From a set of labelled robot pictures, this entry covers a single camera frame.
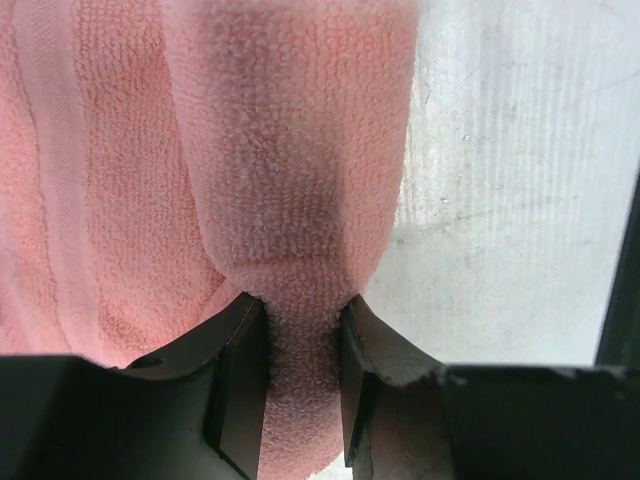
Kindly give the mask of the pink towel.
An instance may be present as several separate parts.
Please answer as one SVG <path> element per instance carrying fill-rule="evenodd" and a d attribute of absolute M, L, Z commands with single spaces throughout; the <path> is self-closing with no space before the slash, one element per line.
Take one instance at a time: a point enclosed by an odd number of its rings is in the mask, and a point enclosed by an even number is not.
<path fill-rule="evenodd" d="M 413 1 L 5 1 L 1 355 L 121 372 L 262 300 L 261 479 L 339 454 L 340 310 L 387 246 Z"/>

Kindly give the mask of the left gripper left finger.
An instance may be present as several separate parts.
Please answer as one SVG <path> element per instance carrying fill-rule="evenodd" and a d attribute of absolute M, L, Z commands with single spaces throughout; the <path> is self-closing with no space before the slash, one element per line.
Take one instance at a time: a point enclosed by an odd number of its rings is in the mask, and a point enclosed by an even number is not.
<path fill-rule="evenodd" d="M 253 479 L 268 384 L 263 304 L 219 314 L 125 368 L 1 360 L 5 479 Z"/>

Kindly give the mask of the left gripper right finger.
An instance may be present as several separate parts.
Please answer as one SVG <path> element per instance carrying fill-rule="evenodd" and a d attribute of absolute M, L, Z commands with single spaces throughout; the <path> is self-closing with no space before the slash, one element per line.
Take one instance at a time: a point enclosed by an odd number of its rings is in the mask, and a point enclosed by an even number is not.
<path fill-rule="evenodd" d="M 639 373 L 444 364 L 361 298 L 340 316 L 345 462 L 357 479 L 635 479 Z"/>

